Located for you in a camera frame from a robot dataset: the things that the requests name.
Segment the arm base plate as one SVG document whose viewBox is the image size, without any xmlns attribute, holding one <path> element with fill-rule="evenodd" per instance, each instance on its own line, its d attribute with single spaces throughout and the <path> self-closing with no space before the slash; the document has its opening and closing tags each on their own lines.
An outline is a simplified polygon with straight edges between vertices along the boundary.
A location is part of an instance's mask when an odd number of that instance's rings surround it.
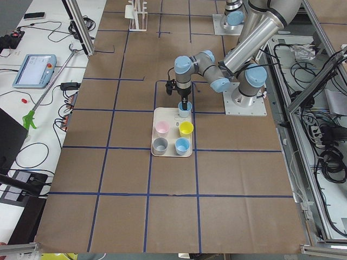
<svg viewBox="0 0 347 260">
<path fill-rule="evenodd" d="M 224 14 L 213 14 L 213 27 L 215 35 L 240 36 L 243 23 L 231 26 L 226 22 Z"/>
<path fill-rule="evenodd" d="M 254 97 L 242 96 L 239 83 L 233 82 L 223 92 L 224 110 L 226 115 L 233 116 L 266 116 L 265 102 L 261 90 Z"/>
</svg>

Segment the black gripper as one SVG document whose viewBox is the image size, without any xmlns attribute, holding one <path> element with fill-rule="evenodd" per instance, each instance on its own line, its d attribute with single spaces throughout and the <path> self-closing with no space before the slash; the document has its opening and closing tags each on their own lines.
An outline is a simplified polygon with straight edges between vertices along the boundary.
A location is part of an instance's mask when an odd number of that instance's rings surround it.
<svg viewBox="0 0 347 260">
<path fill-rule="evenodd" d="M 191 81 L 181 83 L 175 79 L 167 80 L 165 84 L 167 95 L 172 95 L 173 91 L 177 91 L 179 95 L 184 95 L 181 96 L 181 104 L 182 109 L 184 109 L 185 111 L 188 110 L 188 95 L 191 93 L 191 86 Z"/>
</svg>

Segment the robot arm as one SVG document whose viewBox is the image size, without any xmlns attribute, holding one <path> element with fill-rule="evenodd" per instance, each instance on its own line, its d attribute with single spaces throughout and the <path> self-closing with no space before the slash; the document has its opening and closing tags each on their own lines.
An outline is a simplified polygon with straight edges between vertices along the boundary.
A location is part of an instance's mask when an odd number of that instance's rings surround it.
<svg viewBox="0 0 347 260">
<path fill-rule="evenodd" d="M 176 91 L 181 96 L 184 110 L 188 108 L 191 93 L 191 76 L 199 74 L 217 93 L 231 86 L 230 78 L 240 81 L 232 92 L 233 102 L 240 107 L 249 107 L 256 100 L 259 89 L 267 79 L 264 67 L 251 63 L 252 56 L 279 30 L 284 29 L 297 14 L 300 1 L 248 1 L 248 13 L 239 11 L 242 1 L 227 1 L 221 22 L 223 28 L 243 23 L 237 46 L 223 60 L 215 63 L 210 50 L 188 57 L 179 56 L 174 62 L 175 79 L 166 82 L 166 93 Z"/>
<path fill-rule="evenodd" d="M 242 0 L 226 0 L 221 27 L 231 31 L 239 27 L 245 20 L 246 10 Z"/>
</svg>

